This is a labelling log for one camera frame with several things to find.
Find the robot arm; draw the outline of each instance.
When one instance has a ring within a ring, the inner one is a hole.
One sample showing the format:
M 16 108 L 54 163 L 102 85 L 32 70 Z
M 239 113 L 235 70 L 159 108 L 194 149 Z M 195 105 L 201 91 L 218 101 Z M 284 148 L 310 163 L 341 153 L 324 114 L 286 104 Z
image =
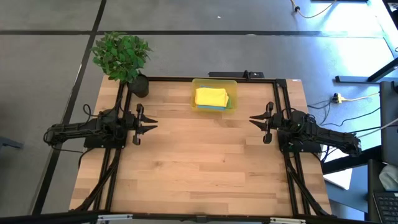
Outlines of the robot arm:
M 312 115 L 302 111 L 294 110 L 291 112 L 291 118 L 285 119 L 282 113 L 271 115 L 272 109 L 273 103 L 270 102 L 267 104 L 267 111 L 264 114 L 250 117 L 252 119 L 266 120 L 264 123 L 250 120 L 262 131 L 267 132 L 263 139 L 266 144 L 272 141 L 270 129 L 276 129 L 293 142 L 311 141 L 324 144 L 336 147 L 351 156 L 358 156 L 361 153 L 361 141 L 354 134 L 321 128 L 317 125 Z
M 126 137 L 128 130 L 135 130 L 133 143 L 140 145 L 139 136 L 157 126 L 143 126 L 141 122 L 156 123 L 157 121 L 144 115 L 144 107 L 137 105 L 137 117 L 125 111 L 123 118 L 118 118 L 118 110 L 115 108 L 99 113 L 96 118 L 85 123 L 55 124 L 44 134 L 43 140 L 54 146 L 68 139 L 95 138 L 97 141 L 117 141 Z

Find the plastic container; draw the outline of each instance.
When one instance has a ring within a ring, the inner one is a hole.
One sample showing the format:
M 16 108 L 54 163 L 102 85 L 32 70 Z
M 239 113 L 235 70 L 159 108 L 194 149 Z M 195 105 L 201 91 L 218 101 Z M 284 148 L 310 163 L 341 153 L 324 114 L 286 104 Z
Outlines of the plastic container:
M 238 83 L 234 80 L 214 80 L 214 79 L 195 78 L 194 80 L 192 80 L 191 107 L 195 111 L 233 113 L 238 107 L 237 86 Z M 228 94 L 228 97 L 231 99 L 231 104 L 232 104 L 231 108 L 225 110 L 197 108 L 197 104 L 195 103 L 196 89 L 201 87 L 224 88 Z

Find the wooden table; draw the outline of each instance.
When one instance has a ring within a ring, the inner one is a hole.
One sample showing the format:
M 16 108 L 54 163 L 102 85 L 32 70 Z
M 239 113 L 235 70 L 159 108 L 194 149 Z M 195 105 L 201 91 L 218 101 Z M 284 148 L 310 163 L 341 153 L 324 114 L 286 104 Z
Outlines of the wooden table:
M 291 107 L 307 111 L 301 81 L 287 84 Z M 104 77 L 95 113 L 114 106 L 118 86 Z M 144 114 L 159 121 L 159 127 L 143 135 L 140 146 L 133 145 L 129 132 L 111 211 L 292 215 L 277 135 L 274 132 L 271 144 L 263 144 L 264 133 L 249 122 L 249 116 L 262 114 L 266 103 L 274 101 L 271 84 L 238 83 L 234 114 L 192 111 L 190 82 L 150 82 L 149 89 L 145 98 L 133 95 L 130 109 L 142 103 Z M 282 91 L 280 95 L 284 105 Z M 79 206 L 97 184 L 103 155 L 104 149 L 95 149 L 83 157 L 70 208 Z M 330 213 L 319 161 L 309 153 L 301 156 L 306 186 Z M 302 213 L 300 191 L 295 189 Z

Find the leaves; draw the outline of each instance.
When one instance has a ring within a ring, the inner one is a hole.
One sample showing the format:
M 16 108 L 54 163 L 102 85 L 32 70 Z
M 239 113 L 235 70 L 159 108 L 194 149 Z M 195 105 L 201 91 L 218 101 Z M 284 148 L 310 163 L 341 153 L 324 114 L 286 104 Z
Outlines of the leaves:
M 127 49 L 127 54 L 129 54 L 130 56 L 135 56 L 135 53 L 132 49 Z
M 101 63 L 101 61 L 98 59 L 98 57 L 94 57 L 93 58 L 93 62 L 95 63 L 95 64 L 100 64 Z
M 112 48 L 112 49 L 111 49 L 111 53 L 112 53 L 113 55 L 117 56 L 117 55 L 118 55 L 118 50 L 116 50 L 115 48 Z
M 120 61 L 122 61 L 122 62 L 124 62 L 126 60 L 126 56 L 124 56 L 124 54 L 122 54 L 122 53 L 119 54 L 119 58 L 120 58 Z
M 140 68 L 144 68 L 144 60 L 142 58 L 137 58 L 138 66 Z
M 96 40 L 96 46 L 91 48 L 95 57 L 93 62 L 109 75 L 109 80 L 133 82 L 140 68 L 144 68 L 148 52 L 152 51 L 144 39 L 137 36 L 124 35 L 119 32 L 105 34 L 101 40 Z

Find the concrete floor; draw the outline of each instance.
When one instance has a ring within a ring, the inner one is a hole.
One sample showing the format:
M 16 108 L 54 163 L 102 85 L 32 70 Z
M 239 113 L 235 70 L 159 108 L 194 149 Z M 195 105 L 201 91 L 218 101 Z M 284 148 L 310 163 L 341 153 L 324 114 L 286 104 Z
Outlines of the concrete floor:
M 313 14 L 328 2 L 299 0 L 297 4 L 304 13 Z M 0 30 L 91 30 L 99 5 L 100 0 L 1 0 Z M 154 52 L 144 73 L 205 77 L 211 71 L 262 71 L 267 78 L 302 79 L 308 103 L 327 100 L 335 92 L 356 98 L 378 91 L 377 85 L 332 81 L 336 75 L 371 75 L 393 59 L 369 6 L 339 2 L 314 19 L 291 12 L 288 0 L 113 0 L 105 7 L 99 29 L 344 32 L 347 37 L 145 35 Z M 87 40 L 85 35 L 0 35 L 0 136 L 25 144 L 22 150 L 4 147 L 0 151 L 0 217 L 30 212 L 50 151 L 42 135 L 61 120 Z M 101 79 L 101 70 L 90 59 L 71 122 L 86 119 L 81 107 L 85 103 L 94 107 Z M 327 122 L 340 123 L 377 107 L 377 97 L 333 105 Z M 323 111 L 310 112 L 317 120 L 324 116 Z M 353 131 L 379 122 L 377 112 L 328 128 Z M 378 145 L 379 133 L 362 141 L 365 148 Z M 79 150 L 82 141 L 69 141 L 63 148 Z M 44 213 L 68 210 L 77 160 L 76 154 L 61 153 Z M 347 217 L 339 212 L 343 207 L 332 208 Z

